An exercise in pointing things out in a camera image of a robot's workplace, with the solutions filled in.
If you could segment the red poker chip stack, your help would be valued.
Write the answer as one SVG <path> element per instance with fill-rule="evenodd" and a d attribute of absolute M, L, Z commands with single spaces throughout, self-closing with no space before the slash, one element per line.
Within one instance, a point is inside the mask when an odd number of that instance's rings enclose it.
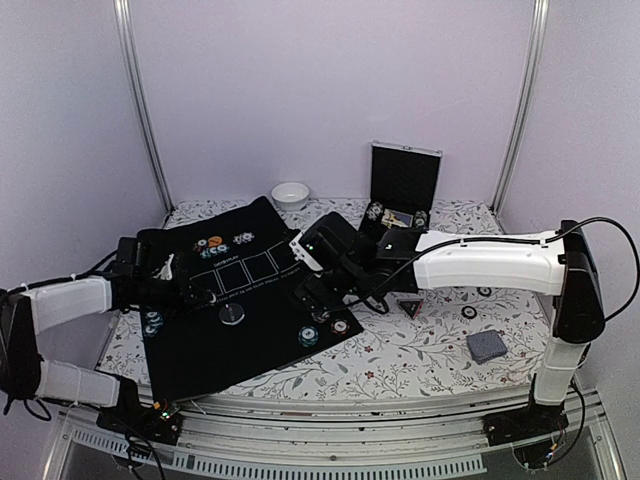
<path fill-rule="evenodd" d="M 474 319 L 477 316 L 477 310 L 472 306 L 464 306 L 461 309 L 461 315 L 466 319 Z"/>

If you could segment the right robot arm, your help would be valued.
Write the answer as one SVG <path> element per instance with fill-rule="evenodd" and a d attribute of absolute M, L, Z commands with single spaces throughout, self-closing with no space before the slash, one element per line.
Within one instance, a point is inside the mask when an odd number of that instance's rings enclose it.
<path fill-rule="evenodd" d="M 295 295 L 312 312 L 357 303 L 382 304 L 390 292 L 418 293 L 448 287 L 514 289 L 553 300 L 555 317 L 529 405 L 517 427 L 537 436 L 552 424 L 588 344 L 604 331 L 597 270 L 581 227 L 525 235 L 473 236 L 437 230 L 392 228 L 378 241 L 330 212 L 290 242 L 310 270 Z"/>

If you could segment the white chip stack top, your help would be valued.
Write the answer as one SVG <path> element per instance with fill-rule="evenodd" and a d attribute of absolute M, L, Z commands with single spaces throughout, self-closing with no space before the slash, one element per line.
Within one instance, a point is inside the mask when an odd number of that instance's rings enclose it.
<path fill-rule="evenodd" d="M 233 238 L 233 243 L 236 245 L 243 245 L 252 242 L 254 239 L 255 235 L 252 232 L 243 232 Z"/>

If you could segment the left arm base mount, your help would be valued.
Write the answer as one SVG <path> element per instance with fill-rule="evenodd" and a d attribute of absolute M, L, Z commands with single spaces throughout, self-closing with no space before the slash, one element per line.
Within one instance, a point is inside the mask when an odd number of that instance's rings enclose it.
<path fill-rule="evenodd" d="M 174 406 L 144 406 L 138 397 L 121 397 L 114 407 L 100 407 L 96 425 L 141 440 L 176 446 L 183 417 Z"/>

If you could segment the white chip stack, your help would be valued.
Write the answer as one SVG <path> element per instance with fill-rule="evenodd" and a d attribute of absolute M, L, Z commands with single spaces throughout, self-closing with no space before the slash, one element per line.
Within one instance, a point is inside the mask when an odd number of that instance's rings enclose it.
<path fill-rule="evenodd" d="M 252 242 L 254 239 L 255 235 L 252 232 L 243 232 L 233 238 L 233 243 L 236 245 L 243 245 Z"/>
<path fill-rule="evenodd" d="M 326 323 L 331 320 L 331 312 L 328 310 L 315 311 L 312 313 L 312 319 L 317 323 Z"/>

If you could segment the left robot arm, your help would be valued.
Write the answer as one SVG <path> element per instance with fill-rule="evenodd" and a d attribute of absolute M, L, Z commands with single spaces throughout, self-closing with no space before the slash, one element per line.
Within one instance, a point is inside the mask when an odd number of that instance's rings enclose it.
<path fill-rule="evenodd" d="M 148 426 L 149 415 L 134 381 L 46 360 L 37 337 L 78 318 L 111 311 L 183 313 L 214 304 L 214 293 L 190 280 L 176 254 L 144 273 L 149 251 L 140 240 L 122 237 L 115 251 L 81 274 L 2 291 L 1 390 L 6 410 L 16 402 L 55 400 L 108 410 L 128 434 Z"/>

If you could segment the green chip stack top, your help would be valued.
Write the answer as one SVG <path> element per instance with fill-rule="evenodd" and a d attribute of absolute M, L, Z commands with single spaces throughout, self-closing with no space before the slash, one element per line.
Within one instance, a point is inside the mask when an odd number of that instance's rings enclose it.
<path fill-rule="evenodd" d="M 209 247 L 208 239 L 198 240 L 193 247 L 193 250 L 203 259 L 213 258 L 219 255 L 226 254 L 229 251 L 229 246 L 225 243 L 217 247 Z"/>

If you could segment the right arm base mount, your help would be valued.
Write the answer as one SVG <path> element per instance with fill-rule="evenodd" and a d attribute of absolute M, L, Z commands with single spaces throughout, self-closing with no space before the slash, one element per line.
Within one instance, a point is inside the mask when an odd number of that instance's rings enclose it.
<path fill-rule="evenodd" d="M 546 467 L 553 459 L 564 438 L 569 422 L 564 405 L 540 406 L 530 401 L 526 406 L 482 418 L 483 432 L 490 446 L 517 442 L 544 436 L 545 440 L 515 447 L 515 460 L 530 470 Z"/>

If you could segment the orange round button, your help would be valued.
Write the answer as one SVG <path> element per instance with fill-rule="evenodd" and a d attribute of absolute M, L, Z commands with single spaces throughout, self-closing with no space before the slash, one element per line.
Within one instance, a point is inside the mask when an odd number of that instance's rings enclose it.
<path fill-rule="evenodd" d="M 220 236 L 212 236 L 208 239 L 209 247 L 217 247 L 223 243 L 223 239 Z"/>

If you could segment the blue playing card deck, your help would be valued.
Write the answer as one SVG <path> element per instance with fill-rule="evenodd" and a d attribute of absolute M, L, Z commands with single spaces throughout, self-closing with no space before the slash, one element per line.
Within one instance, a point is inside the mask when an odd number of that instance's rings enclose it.
<path fill-rule="evenodd" d="M 508 353 L 501 335 L 496 330 L 487 330 L 469 335 L 466 338 L 471 358 L 477 364 L 502 357 Z"/>

